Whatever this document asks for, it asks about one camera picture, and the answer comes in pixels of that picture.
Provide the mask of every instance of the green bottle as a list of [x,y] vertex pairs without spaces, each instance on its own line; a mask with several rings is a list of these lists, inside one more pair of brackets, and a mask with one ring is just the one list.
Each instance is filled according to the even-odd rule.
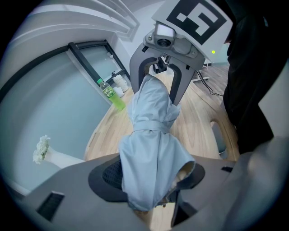
[[126,104],[119,98],[113,88],[102,79],[98,80],[98,84],[102,92],[106,95],[106,97],[114,104],[114,106],[118,110],[122,110],[126,107]]

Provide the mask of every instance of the wooden floor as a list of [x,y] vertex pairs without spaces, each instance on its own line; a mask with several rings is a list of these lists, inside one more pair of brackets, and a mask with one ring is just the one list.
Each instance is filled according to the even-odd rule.
[[[218,81],[218,75],[221,75],[223,69],[209,67],[207,75],[211,77],[208,84],[214,91],[224,89],[227,76],[222,76],[223,81]],[[168,89],[171,87],[172,76],[160,73],[156,75]],[[228,150],[228,159],[236,161],[239,153],[237,147],[237,135],[234,126],[230,123],[227,114],[220,108],[222,101],[217,96],[211,96],[207,88],[201,91],[202,83],[190,83],[180,104],[181,111],[170,129],[174,135],[189,153],[202,157],[220,159],[217,144],[210,123],[216,121],[222,131],[226,147]],[[122,98],[128,105],[133,95],[130,88]],[[129,135],[133,131],[132,124],[128,117],[127,111],[117,111],[113,106],[108,110],[103,120],[89,140],[86,148],[85,160],[102,157],[118,152],[118,144],[124,135]],[[150,222],[147,222],[153,231],[165,231],[170,229],[174,204],[170,203],[165,208],[156,207],[149,215]]]
[[[200,72],[203,77],[207,76],[209,77],[209,79],[205,81],[208,84],[208,86],[213,89],[214,93],[223,95],[224,90],[227,86],[228,70],[229,65],[222,65],[222,66],[209,66],[208,70],[207,68],[203,68]],[[197,73],[195,73],[193,78],[195,79],[197,77],[198,75]],[[204,86],[204,84],[201,81],[194,82],[194,84],[204,93],[206,93],[214,102],[220,105],[221,101],[223,100],[223,97],[211,95],[209,93],[209,90]]]

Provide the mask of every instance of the person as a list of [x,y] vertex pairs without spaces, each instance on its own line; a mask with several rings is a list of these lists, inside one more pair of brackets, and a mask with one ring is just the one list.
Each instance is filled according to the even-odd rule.
[[[273,138],[258,103],[279,76],[288,53],[280,48],[285,14],[281,3],[265,4],[248,0],[213,0],[233,21],[226,40],[228,83],[223,107],[236,127],[240,154],[253,151]],[[225,149],[220,131],[213,127],[219,152]]]

